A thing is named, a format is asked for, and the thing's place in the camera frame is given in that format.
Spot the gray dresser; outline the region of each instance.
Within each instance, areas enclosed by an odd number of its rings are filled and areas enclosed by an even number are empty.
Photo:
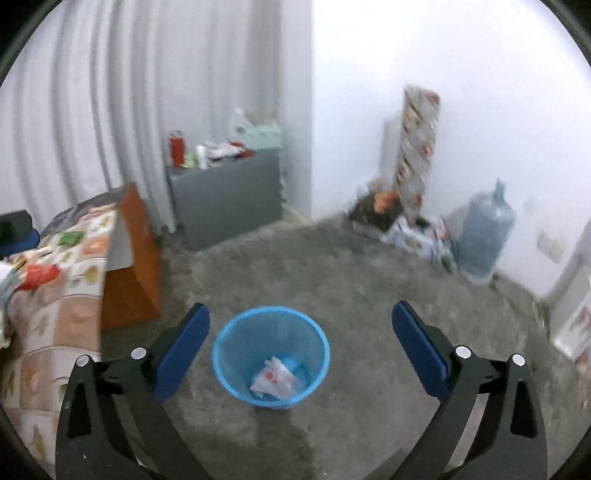
[[[279,151],[207,170],[167,167],[187,246],[201,250],[282,217]]]

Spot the water jug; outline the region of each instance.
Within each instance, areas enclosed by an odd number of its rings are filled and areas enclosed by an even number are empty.
[[[515,212],[503,198],[504,193],[505,184],[497,180],[494,192],[481,193],[472,199],[455,247],[460,272],[477,284],[491,280],[496,261],[515,224]]]

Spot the wall outlet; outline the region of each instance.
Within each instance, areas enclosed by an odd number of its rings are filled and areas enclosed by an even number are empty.
[[[550,238],[543,230],[538,234],[536,245],[538,250],[554,263],[560,263],[566,250],[564,242],[561,239]]]

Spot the screw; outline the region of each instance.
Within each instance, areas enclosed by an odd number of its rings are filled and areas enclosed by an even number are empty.
[[[456,348],[456,355],[460,358],[470,358],[472,352],[467,346],[460,345]]]
[[[512,358],[516,365],[519,365],[520,367],[525,365],[525,358],[523,358],[520,354],[516,353]]]
[[[131,352],[131,358],[134,360],[141,360],[143,357],[146,356],[146,349],[142,346],[134,348]]]
[[[83,367],[88,363],[88,355],[80,355],[77,359],[76,359],[76,365],[78,365],[79,367]]]

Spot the gray carpet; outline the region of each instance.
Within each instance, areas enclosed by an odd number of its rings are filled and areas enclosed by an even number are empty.
[[[389,314],[406,299],[452,343],[480,356],[522,353],[531,365],[556,470],[591,422],[575,369],[550,348],[535,322],[500,295],[449,276],[437,265],[363,238],[330,220],[293,229],[281,222],[204,252],[174,237],[163,246],[162,318],[108,333],[105,358],[149,345],[195,302],[212,329],[166,410],[204,467],[225,479],[387,478],[410,451],[438,402],[424,393]],[[291,411],[256,410],[231,397],[213,375],[216,335],[237,313],[266,304],[300,310],[324,329],[331,364],[321,387]],[[473,412],[482,411],[479,401]],[[452,465],[463,460],[470,421]],[[388,467],[375,471],[384,462]]]

